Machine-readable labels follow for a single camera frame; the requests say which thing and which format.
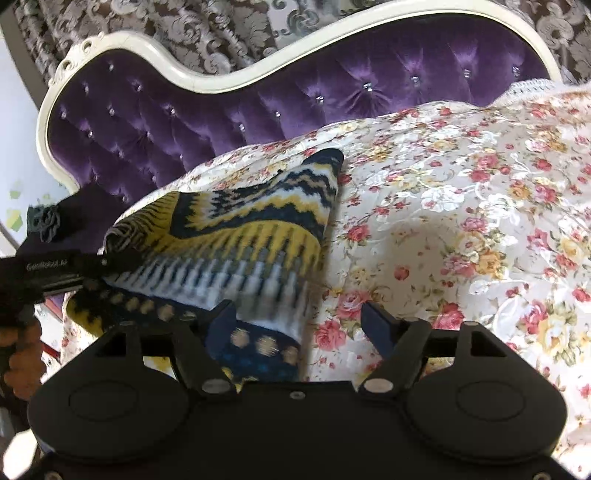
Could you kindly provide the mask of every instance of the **floral bedsheet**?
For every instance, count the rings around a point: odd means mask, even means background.
[[[359,383],[381,359],[361,304],[458,329],[476,320],[564,395],[555,457],[591,473],[591,87],[503,107],[429,103],[241,148],[167,190],[260,183],[325,147],[346,164],[302,377]],[[92,338],[65,319],[64,360]],[[437,408],[436,399],[433,407]]]

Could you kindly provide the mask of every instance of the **wall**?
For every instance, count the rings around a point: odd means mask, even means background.
[[[20,244],[27,236],[29,205],[55,203],[68,192],[45,171],[38,159],[37,108],[3,38],[0,38],[0,72],[0,222],[5,232]]]

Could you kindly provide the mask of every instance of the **black circular disc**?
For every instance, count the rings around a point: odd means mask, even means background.
[[[56,375],[29,404],[29,423],[46,449],[86,462],[121,462],[149,455],[186,418],[188,396],[167,375],[130,368],[123,358],[86,367],[83,375]]]
[[[550,453],[566,421],[560,393],[537,372],[450,367],[409,390],[412,424],[438,450],[478,463],[512,463]]]

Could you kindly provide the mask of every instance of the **screw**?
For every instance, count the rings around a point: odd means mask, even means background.
[[[388,393],[394,388],[394,384],[385,378],[371,378],[363,384],[363,387],[371,393]]]
[[[203,382],[201,388],[205,393],[210,393],[213,395],[226,393],[228,390],[230,390],[230,384],[221,378],[210,378],[209,380]]]
[[[290,398],[292,400],[304,400],[305,397],[306,397],[306,394],[304,392],[295,391],[295,392],[290,393]]]

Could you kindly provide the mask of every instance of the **curtain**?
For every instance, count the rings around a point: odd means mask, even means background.
[[[579,0],[494,1],[537,30],[554,53],[566,80],[577,83],[591,77],[591,21]],[[15,13],[27,48],[48,82],[74,43],[101,31],[143,32],[156,38],[195,72],[224,74],[247,67],[298,38],[377,3],[17,0]]]

